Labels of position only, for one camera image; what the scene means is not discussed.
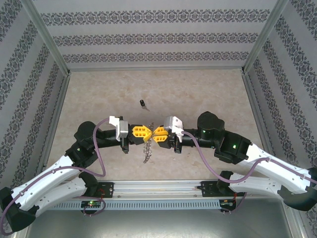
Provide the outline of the small circuit board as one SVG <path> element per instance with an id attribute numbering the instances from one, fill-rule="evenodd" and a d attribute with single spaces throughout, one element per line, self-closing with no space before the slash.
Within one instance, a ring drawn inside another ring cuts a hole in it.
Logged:
<path id="1" fill-rule="evenodd" d="M 237 205 L 237 202 L 235 199 L 221 199 L 219 202 L 220 202 L 220 206 L 226 209 L 234 209 Z"/>
<path id="2" fill-rule="evenodd" d="M 103 203 L 98 200 L 83 200 L 81 201 L 82 209 L 101 209 L 103 207 Z"/>

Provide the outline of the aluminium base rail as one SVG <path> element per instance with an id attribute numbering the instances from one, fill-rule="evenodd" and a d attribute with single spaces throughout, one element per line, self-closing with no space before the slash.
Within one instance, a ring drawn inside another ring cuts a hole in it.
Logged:
<path id="1" fill-rule="evenodd" d="M 203 197 L 196 189 L 201 180 L 115 180 L 112 198 L 154 197 Z M 269 178 L 251 177 L 242 183 L 229 185 L 234 192 L 249 196 L 265 196 L 280 199 L 282 186 Z"/>

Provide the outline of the grey sheet metal shelf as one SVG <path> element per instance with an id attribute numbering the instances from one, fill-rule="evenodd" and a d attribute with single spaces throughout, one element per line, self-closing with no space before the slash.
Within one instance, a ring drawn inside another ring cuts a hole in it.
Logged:
<path id="1" fill-rule="evenodd" d="M 294 238 L 280 202 L 247 199 L 232 214 L 218 210 L 47 211 L 27 238 Z"/>

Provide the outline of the aluminium frame post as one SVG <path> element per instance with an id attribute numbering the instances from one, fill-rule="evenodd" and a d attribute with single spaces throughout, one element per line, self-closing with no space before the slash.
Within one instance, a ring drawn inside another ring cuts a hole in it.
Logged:
<path id="1" fill-rule="evenodd" d="M 261 30 L 254 46 L 252 47 L 245 64 L 242 66 L 242 73 L 245 74 L 250 70 L 253 65 L 253 62 L 256 60 L 259 55 L 263 45 L 265 44 L 267 38 L 272 32 L 274 25 L 282 14 L 284 8 L 286 7 L 289 0 L 277 0 L 274 8 L 272 9 L 270 15 L 267 18 L 267 21 Z"/>
<path id="2" fill-rule="evenodd" d="M 58 64 L 59 68 L 65 75 L 69 75 L 69 68 L 58 49 L 52 35 L 50 34 L 45 22 L 43 21 L 40 13 L 36 9 L 32 0 L 20 0 L 21 4 L 23 5 L 24 9 L 26 10 L 28 16 L 31 18 L 32 22 L 34 23 L 38 33 L 40 34 L 41 38 L 43 39 L 44 43 L 48 47 L 50 53 L 52 54 L 54 60 Z"/>
<path id="3" fill-rule="evenodd" d="M 299 211 L 286 206 L 284 212 L 292 238 L 307 238 L 305 225 Z"/>

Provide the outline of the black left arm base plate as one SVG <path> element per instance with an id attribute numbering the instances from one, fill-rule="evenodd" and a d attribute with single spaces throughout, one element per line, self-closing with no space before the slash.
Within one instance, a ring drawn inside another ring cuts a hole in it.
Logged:
<path id="1" fill-rule="evenodd" d="M 74 196 L 71 198 L 77 198 L 77 197 L 92 197 L 92 198 L 112 198 L 113 197 L 113 189 L 114 189 L 114 183 L 112 182 L 90 182 L 86 183 L 85 192 L 83 194 L 79 194 L 79 192 L 76 192 Z"/>

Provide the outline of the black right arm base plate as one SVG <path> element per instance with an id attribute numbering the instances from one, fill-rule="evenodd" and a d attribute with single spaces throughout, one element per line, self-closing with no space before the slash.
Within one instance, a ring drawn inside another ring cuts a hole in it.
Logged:
<path id="1" fill-rule="evenodd" d="M 203 197 L 233 197 L 236 194 L 238 197 L 243 197 L 244 192 L 234 192 L 229 188 L 229 183 L 220 180 L 201 181 L 201 184 L 196 189 L 202 192 Z"/>

